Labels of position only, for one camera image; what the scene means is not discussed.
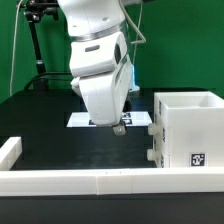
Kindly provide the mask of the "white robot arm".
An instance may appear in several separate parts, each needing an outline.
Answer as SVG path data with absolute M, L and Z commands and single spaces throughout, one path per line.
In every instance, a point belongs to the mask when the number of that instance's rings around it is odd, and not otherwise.
M 98 127 L 126 133 L 122 120 L 131 89 L 133 65 L 128 28 L 134 23 L 125 7 L 141 0 L 58 0 L 71 37 L 73 91 L 82 97 Z

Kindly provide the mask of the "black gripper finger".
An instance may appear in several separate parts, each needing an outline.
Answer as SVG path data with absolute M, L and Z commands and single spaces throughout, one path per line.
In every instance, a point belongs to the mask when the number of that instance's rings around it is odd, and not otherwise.
M 117 125 L 113 127 L 113 132 L 116 136 L 123 136 L 127 132 L 126 124 L 121 120 Z

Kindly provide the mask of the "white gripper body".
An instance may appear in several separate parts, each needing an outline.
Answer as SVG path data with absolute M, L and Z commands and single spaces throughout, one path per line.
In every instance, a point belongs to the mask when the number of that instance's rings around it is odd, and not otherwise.
M 132 64 L 127 60 L 113 72 L 80 79 L 80 91 L 95 125 L 114 126 L 119 123 L 131 78 Z

